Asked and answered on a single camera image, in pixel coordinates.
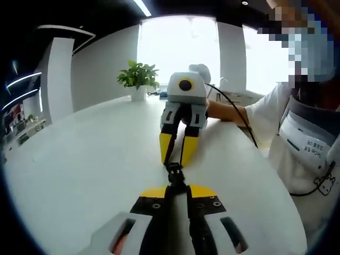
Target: person's hand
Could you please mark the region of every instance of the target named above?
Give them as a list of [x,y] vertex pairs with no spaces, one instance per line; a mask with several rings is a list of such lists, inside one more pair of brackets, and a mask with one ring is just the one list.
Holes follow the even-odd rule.
[[124,243],[125,243],[127,237],[128,237],[128,235],[125,235],[118,240],[118,242],[116,243],[116,245],[113,248],[113,254],[115,254],[115,255],[121,255],[122,254]]

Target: green leaves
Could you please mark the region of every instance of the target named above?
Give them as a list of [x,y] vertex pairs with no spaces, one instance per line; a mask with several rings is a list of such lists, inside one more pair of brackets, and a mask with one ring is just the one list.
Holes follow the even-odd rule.
[[142,85],[151,86],[155,89],[159,87],[159,83],[156,81],[157,71],[159,70],[154,69],[156,65],[143,65],[143,63],[136,63],[133,60],[129,60],[127,64],[130,68],[120,70],[122,73],[117,77],[119,84],[124,84],[125,87],[136,87],[136,89]]

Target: white wall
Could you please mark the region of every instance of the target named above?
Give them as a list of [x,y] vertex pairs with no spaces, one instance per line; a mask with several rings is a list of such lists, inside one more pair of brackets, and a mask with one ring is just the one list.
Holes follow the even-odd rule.
[[108,35],[72,57],[71,89],[74,111],[128,93],[117,83],[119,70],[137,60],[139,25]]
[[39,93],[36,93],[33,97],[25,99],[22,104],[25,118],[27,118],[30,114],[34,117],[40,115]]
[[220,75],[228,80],[228,91],[245,92],[247,65],[243,29],[218,22]]
[[74,39],[53,38],[40,61],[41,101],[46,124],[73,113],[71,96],[71,59]]

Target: white flower pot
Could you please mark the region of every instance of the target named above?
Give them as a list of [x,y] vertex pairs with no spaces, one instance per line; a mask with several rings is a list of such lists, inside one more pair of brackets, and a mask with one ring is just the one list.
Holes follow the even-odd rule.
[[147,95],[147,86],[140,86],[138,89],[136,89],[136,87],[128,87],[128,90],[131,95],[131,101],[145,101]]

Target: window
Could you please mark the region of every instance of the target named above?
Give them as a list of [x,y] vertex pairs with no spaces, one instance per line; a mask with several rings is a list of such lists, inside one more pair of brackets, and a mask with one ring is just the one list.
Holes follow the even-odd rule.
[[158,82],[186,71],[190,64],[205,64],[211,82],[219,83],[220,59],[217,22],[204,16],[165,16],[142,21],[137,61],[156,65]]
[[269,35],[258,35],[257,30],[243,26],[246,53],[246,89],[258,94],[270,93],[278,82],[287,82],[294,74],[288,61],[288,48]]

